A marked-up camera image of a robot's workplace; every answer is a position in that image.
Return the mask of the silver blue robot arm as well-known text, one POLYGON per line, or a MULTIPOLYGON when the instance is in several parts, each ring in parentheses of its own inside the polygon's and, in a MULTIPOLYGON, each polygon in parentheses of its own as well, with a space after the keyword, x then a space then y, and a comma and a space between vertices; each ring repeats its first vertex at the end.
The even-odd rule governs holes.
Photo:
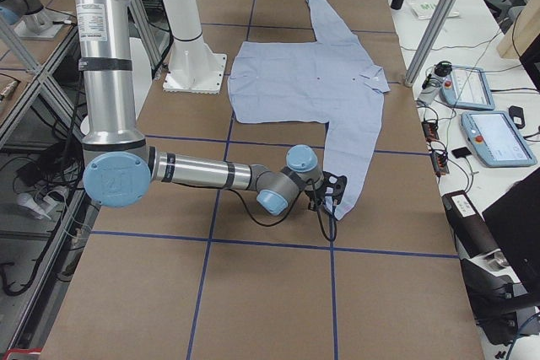
POLYGON ((294 205, 301 193, 317 209, 331 182, 314 151, 291 148, 278 172, 260 164, 237 164, 160 152, 147 144, 136 123, 128 7, 132 0, 74 0, 78 20, 89 132, 83 140, 84 188, 100 204, 125 207, 139 201, 153 181, 220 190, 255 191, 272 215, 294 205))

